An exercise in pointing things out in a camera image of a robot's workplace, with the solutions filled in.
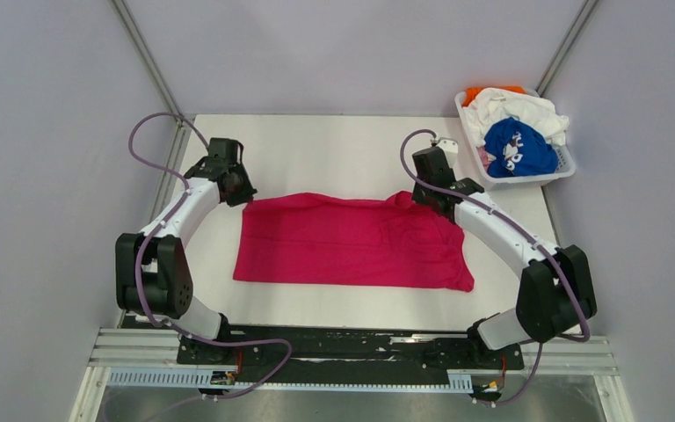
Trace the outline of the pink t-shirt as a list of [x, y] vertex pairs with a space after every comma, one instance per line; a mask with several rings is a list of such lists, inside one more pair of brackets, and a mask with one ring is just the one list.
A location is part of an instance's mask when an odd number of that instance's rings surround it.
[[400, 191], [385, 200], [296, 193], [243, 210], [234, 280], [470, 292], [461, 228]]

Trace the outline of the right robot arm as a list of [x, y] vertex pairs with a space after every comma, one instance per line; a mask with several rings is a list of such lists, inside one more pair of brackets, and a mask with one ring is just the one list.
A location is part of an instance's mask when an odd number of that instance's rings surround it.
[[474, 180], [457, 179], [442, 148], [422, 149], [412, 161], [414, 201], [473, 234], [519, 276], [515, 305], [474, 324], [477, 336], [466, 344], [470, 361], [488, 367], [507, 346], [567, 338], [574, 327], [586, 341], [598, 304], [585, 252], [524, 229]]

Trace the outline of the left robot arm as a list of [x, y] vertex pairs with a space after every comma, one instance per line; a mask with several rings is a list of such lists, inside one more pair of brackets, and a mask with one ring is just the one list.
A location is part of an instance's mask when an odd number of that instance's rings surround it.
[[181, 191], [161, 214], [139, 232], [117, 239], [119, 308], [201, 339], [200, 351], [210, 361], [227, 361], [235, 343], [221, 331], [227, 319], [195, 295], [185, 247], [219, 204], [246, 204], [256, 192], [243, 165], [243, 145], [229, 138], [210, 139], [207, 154], [183, 175]]

